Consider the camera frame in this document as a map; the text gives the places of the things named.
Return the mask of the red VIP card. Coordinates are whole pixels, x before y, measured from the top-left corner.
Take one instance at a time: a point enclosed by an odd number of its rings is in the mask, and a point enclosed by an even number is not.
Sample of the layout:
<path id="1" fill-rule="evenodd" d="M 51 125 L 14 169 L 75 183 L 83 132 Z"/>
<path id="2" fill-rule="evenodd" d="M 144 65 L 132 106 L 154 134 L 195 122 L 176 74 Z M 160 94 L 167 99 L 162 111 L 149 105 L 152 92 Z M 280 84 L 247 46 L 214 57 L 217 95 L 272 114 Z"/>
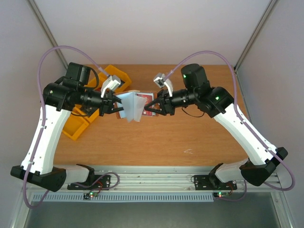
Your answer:
<path id="1" fill-rule="evenodd" d="M 146 98 L 145 105 L 149 104 L 151 101 L 154 100 L 154 93 L 137 93 L 137 96 Z M 144 109 L 142 112 L 142 115 L 152 117 L 152 116 L 156 116 L 156 113 L 151 112 L 151 111 L 146 111 Z"/>

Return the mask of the brown leather card holder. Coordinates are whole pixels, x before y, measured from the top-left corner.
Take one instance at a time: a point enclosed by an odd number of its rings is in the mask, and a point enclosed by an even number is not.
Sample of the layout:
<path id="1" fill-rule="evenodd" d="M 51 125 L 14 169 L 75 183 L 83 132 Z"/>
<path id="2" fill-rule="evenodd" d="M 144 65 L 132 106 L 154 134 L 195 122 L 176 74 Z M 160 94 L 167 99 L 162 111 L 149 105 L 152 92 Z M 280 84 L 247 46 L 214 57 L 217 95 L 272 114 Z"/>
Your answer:
<path id="1" fill-rule="evenodd" d="M 130 90 L 116 93 L 115 95 L 121 99 L 122 103 L 116 103 L 114 106 L 123 107 L 123 111 L 116 113 L 117 119 L 126 119 L 128 122 L 140 122 L 146 98 L 137 96 L 137 93 L 154 93 L 154 99 L 157 97 L 157 93 L 154 91 Z"/>

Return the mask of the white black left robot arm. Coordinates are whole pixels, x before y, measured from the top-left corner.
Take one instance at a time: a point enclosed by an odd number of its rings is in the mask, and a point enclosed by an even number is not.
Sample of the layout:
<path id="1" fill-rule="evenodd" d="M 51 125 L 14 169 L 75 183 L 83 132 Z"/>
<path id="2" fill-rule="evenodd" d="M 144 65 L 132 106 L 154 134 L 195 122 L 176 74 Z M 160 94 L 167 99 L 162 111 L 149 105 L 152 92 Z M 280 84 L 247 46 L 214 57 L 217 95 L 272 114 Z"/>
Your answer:
<path id="1" fill-rule="evenodd" d="M 113 75 L 103 82 L 100 91 L 88 87 L 91 67 L 69 63 L 66 74 L 48 84 L 42 93 L 42 107 L 30 149 L 20 165 L 11 168 L 11 176 L 52 192 L 65 184 L 91 189 L 97 182 L 95 170 L 77 164 L 57 168 L 53 165 L 60 134 L 76 105 L 97 108 L 99 115 L 123 110 L 115 103 L 121 99 L 114 91 L 121 80 Z"/>

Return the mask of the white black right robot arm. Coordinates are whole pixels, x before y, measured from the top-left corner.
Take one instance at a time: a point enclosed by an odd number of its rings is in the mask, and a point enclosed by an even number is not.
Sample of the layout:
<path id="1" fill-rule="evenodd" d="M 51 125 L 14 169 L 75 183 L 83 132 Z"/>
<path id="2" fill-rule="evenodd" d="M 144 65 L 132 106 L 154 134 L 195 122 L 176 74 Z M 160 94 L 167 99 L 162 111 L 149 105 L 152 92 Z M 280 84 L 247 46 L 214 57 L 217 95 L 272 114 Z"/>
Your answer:
<path id="1" fill-rule="evenodd" d="M 211 87 L 205 69 L 189 64 L 181 69 L 185 88 L 174 91 L 170 80 L 158 73 L 154 78 L 161 91 L 144 109 L 161 115 L 174 115 L 178 107 L 196 105 L 197 108 L 221 124 L 241 145 L 247 159 L 219 163 L 209 173 L 209 183 L 219 189 L 229 181 L 246 180 L 254 186 L 262 185 L 274 173 L 288 152 L 268 142 L 234 105 L 232 95 L 222 87 Z"/>

